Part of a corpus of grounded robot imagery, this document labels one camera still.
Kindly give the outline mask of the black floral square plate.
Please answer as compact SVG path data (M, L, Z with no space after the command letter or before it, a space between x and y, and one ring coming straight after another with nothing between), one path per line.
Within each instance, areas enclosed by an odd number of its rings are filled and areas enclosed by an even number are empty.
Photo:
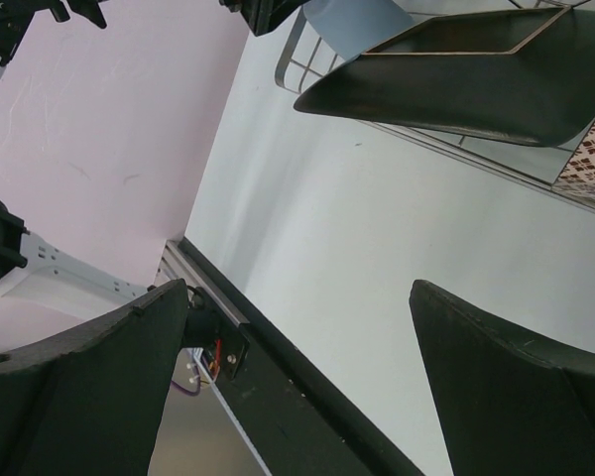
M362 53L296 101L299 112L529 147L595 119L595 11L435 17Z

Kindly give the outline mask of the light blue cup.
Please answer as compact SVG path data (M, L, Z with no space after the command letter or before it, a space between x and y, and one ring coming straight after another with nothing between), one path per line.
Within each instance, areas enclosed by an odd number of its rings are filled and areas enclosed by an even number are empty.
M302 5L302 11L343 60L352 60L415 24L391 0L312 0Z

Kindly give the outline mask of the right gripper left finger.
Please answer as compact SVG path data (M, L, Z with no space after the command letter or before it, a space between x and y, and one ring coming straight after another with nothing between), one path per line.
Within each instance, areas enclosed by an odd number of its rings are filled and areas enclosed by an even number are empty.
M170 281L0 354L0 475L145 475L187 317Z

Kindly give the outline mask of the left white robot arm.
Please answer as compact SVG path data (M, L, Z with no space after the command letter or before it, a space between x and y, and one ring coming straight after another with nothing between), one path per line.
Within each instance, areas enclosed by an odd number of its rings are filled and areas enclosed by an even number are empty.
M256 36L273 32L304 3L303 0L219 0L220 6L240 15ZM0 75L13 59L34 15L40 11L51 12L58 23L68 21L75 14L100 29L107 26L98 1L0 1ZM28 234L24 221L11 214L0 201L0 282L10 272L33 262L24 254L23 238Z

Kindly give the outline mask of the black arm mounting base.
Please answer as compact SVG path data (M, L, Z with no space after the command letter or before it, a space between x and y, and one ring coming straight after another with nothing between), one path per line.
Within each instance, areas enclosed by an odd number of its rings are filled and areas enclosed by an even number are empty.
M273 475L418 475L419 469L187 239L178 247L243 312L235 326L189 286L183 343Z

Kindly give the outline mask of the metal wire dish rack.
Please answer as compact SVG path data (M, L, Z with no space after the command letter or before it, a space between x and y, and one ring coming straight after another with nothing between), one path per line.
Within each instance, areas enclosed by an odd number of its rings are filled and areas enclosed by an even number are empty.
M595 210L595 1L310 1L276 82Z

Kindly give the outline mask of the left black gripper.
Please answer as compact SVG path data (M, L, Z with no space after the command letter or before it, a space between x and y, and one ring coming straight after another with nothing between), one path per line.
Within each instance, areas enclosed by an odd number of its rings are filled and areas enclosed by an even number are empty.
M254 36L274 32L308 0L219 0L231 13L239 14Z

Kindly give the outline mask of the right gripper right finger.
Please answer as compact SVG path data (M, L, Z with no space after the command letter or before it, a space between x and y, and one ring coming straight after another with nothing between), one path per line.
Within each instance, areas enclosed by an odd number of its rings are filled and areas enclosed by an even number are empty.
M410 308L456 475L595 475L595 354L416 280Z

